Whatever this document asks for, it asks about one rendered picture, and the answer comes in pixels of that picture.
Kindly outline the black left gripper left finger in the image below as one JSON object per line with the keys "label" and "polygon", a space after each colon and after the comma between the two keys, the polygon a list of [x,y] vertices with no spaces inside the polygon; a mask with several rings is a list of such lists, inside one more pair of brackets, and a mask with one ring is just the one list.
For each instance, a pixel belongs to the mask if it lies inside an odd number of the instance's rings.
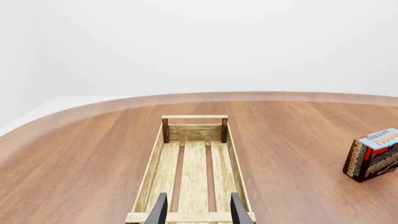
{"label": "black left gripper left finger", "polygon": [[159,197],[144,224],[165,224],[167,218],[167,209],[167,194],[162,192],[159,194]]}

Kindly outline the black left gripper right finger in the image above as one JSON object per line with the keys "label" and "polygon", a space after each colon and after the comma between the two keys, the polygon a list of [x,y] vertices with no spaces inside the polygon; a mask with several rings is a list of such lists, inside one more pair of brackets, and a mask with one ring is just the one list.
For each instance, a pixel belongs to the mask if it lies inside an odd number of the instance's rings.
{"label": "black left gripper right finger", "polygon": [[231,194],[230,210],[233,224],[254,224],[236,192]]}

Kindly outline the wooden slat tray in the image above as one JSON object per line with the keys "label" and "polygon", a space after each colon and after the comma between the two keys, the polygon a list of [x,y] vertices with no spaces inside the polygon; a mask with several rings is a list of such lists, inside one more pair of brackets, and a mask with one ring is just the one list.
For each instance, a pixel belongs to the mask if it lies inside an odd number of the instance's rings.
{"label": "wooden slat tray", "polygon": [[226,115],[218,124],[171,124],[162,117],[149,161],[125,224],[144,224],[159,194],[167,194],[165,224],[233,224],[236,192],[256,224]]}

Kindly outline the chocolate pudding box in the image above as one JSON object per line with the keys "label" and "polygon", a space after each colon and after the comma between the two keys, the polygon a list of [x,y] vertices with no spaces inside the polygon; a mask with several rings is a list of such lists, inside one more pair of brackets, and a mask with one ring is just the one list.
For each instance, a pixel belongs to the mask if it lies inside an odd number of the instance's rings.
{"label": "chocolate pudding box", "polygon": [[398,169],[398,130],[387,128],[354,139],[343,173],[357,182]]}

